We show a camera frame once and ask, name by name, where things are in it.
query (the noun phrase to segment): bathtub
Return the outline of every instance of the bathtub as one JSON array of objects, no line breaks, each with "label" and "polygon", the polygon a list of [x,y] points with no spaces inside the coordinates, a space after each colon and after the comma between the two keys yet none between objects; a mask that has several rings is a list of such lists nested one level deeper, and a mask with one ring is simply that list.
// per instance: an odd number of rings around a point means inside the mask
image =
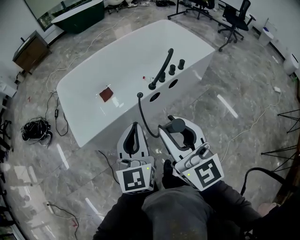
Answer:
[{"label": "bathtub", "polygon": [[80,33],[104,18],[103,0],[93,0],[79,5],[58,17],[51,23],[66,32]]},{"label": "bathtub", "polygon": [[[165,82],[157,82],[156,89],[150,90],[150,78],[156,77],[170,48],[174,54],[165,71]],[[79,147],[114,148],[131,123],[143,124],[138,92],[143,93],[141,105],[150,121],[201,80],[214,51],[185,28],[161,20],[93,54],[57,86],[61,106]],[[169,66],[178,66],[180,59],[185,60],[184,69],[176,67],[175,75],[169,75]],[[107,86],[113,95],[104,102],[99,93]]]}]

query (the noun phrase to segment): wooden cabinet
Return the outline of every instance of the wooden cabinet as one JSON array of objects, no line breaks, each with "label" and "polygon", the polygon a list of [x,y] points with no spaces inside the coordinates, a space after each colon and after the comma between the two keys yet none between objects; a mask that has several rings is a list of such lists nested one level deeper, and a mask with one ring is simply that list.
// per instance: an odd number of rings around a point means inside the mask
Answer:
[{"label": "wooden cabinet", "polygon": [[49,52],[49,45],[34,31],[15,52],[13,62],[25,72],[30,72]]}]

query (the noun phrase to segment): brown sponge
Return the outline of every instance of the brown sponge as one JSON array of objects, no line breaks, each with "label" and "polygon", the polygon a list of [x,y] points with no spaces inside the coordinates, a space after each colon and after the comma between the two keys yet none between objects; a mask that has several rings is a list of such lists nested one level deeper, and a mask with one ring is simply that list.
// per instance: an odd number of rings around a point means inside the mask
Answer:
[{"label": "brown sponge", "polygon": [[100,92],[100,96],[104,102],[110,99],[112,95],[113,95],[113,91],[109,87],[107,87],[107,89]]}]

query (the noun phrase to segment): white wall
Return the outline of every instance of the white wall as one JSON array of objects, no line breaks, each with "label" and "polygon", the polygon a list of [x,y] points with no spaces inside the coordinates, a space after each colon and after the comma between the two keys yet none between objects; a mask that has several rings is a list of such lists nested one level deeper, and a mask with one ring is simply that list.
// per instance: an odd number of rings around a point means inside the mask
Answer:
[{"label": "white wall", "polygon": [[23,0],[0,0],[0,75],[15,80],[21,69],[12,61],[13,55],[22,44],[20,38],[35,30],[48,43],[62,33],[55,26],[44,32]]},{"label": "white wall", "polygon": [[261,31],[269,18],[269,22],[277,28],[272,43],[283,56],[286,56],[288,52],[292,52],[300,62],[300,1],[250,1],[251,6],[248,11],[256,17],[254,26]]}]

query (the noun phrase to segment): black faucet knob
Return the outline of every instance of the black faucet knob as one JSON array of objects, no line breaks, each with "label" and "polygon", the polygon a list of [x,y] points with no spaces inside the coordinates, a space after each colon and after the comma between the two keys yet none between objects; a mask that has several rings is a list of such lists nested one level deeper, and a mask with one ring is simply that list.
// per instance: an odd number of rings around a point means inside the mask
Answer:
[{"label": "black faucet knob", "polygon": [[175,66],[174,64],[172,64],[172,65],[170,66],[170,70],[169,70],[169,74],[170,74],[171,76],[173,76],[173,75],[175,74],[175,69],[176,69],[176,66]]},{"label": "black faucet knob", "polygon": [[161,74],[161,76],[159,77],[159,81],[160,81],[161,83],[163,83],[163,82],[165,81],[165,72],[163,72],[163,73]]},{"label": "black faucet knob", "polygon": [[180,60],[179,60],[179,65],[178,65],[178,69],[179,69],[179,70],[182,70],[183,67],[184,67],[184,64],[185,64],[185,61],[184,61],[183,59],[180,59]]}]

